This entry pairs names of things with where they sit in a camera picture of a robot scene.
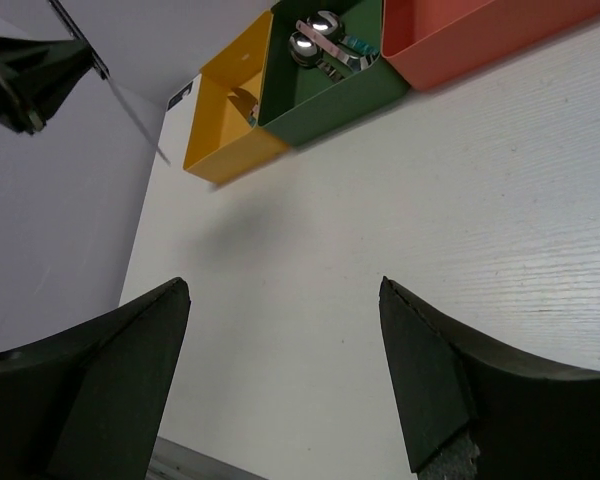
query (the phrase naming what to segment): plastic container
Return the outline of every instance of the plastic container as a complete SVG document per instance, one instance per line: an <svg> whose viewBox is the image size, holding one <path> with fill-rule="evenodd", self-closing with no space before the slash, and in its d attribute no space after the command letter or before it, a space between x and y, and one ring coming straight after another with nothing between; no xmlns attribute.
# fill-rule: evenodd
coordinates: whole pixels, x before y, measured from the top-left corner
<svg viewBox="0 0 600 480"><path fill-rule="evenodd" d="M600 13L600 0L385 0L382 54L427 90Z"/></svg>
<svg viewBox="0 0 600 480"><path fill-rule="evenodd" d="M318 10L338 14L347 33L370 45L379 47L382 40L382 0L281 0L273 7L258 124L296 147L396 101L409 88L382 58L353 74L325 54L346 76L337 84L317 68L296 64L287 50L289 36L296 31L297 20Z"/></svg>
<svg viewBox="0 0 600 480"><path fill-rule="evenodd" d="M263 13L200 70L200 91L184 169L216 185L230 182L288 150L261 127L251 127L229 97L242 88L261 98L272 14Z"/></svg>

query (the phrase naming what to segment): yellow bin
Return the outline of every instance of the yellow bin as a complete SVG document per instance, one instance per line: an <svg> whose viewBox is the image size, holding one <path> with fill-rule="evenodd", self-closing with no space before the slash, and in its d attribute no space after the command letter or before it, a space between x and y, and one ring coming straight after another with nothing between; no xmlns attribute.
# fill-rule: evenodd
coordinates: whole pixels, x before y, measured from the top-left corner
<svg viewBox="0 0 600 480"><path fill-rule="evenodd" d="M200 91L184 169L216 185L230 182L289 149L261 127L249 125L236 106L261 98L273 15L267 11L200 73Z"/></svg>

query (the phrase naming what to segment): wall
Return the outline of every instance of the wall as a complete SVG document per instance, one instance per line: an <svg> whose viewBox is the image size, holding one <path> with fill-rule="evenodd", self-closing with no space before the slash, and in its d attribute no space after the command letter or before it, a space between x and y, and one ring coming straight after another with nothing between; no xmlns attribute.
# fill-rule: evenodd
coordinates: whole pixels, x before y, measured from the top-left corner
<svg viewBox="0 0 600 480"><path fill-rule="evenodd" d="M124 93L157 136L162 109ZM117 306L153 156L95 73L37 136L0 126L0 351Z"/></svg>

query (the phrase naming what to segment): wood grain surface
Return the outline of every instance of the wood grain surface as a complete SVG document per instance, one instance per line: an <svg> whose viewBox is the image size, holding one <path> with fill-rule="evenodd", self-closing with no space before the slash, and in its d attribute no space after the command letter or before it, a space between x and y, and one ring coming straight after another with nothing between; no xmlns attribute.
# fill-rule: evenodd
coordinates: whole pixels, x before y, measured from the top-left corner
<svg viewBox="0 0 600 480"><path fill-rule="evenodd" d="M167 116L173 157L193 103ZM123 301L176 275L192 317L161 435L266 478L409 477L383 275L600 370L600 21L218 191L156 161Z"/></svg>

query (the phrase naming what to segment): metal spoon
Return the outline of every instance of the metal spoon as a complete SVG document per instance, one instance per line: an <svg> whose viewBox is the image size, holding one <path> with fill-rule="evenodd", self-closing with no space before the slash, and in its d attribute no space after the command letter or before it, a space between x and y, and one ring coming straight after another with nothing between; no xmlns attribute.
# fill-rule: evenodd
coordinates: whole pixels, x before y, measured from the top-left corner
<svg viewBox="0 0 600 480"><path fill-rule="evenodd" d="M328 10L320 10L307 19L307 24L316 32L335 43L341 43L361 55L379 55L377 48L345 32L344 22Z"/></svg>
<svg viewBox="0 0 600 480"><path fill-rule="evenodd" d="M369 68L377 59L377 56L373 55L356 57L355 55L349 55L348 53L345 53L331 40L328 40L301 20L296 22L296 28L301 33L304 33L305 36L307 36L309 40L312 40L313 43L315 43L318 47L322 48L329 55L344 63L354 73L361 72L362 70Z"/></svg>
<svg viewBox="0 0 600 480"><path fill-rule="evenodd" d="M298 65L304 68L318 67L333 82L338 83L344 77L333 65L322 59L322 49L300 32L294 32L289 37L289 53Z"/></svg>

